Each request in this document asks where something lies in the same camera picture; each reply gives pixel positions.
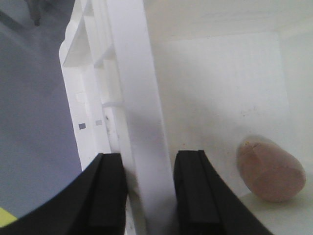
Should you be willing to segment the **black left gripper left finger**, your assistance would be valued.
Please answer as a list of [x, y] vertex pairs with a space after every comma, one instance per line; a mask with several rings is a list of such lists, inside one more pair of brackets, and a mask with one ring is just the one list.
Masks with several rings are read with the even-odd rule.
[[119, 153], [99, 153], [66, 188], [2, 235], [123, 235], [128, 187]]

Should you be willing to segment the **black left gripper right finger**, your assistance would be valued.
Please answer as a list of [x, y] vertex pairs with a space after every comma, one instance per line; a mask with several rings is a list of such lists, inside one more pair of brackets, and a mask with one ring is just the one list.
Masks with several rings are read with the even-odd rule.
[[174, 164], [182, 235], [269, 235], [221, 179], [203, 150], [180, 150]]

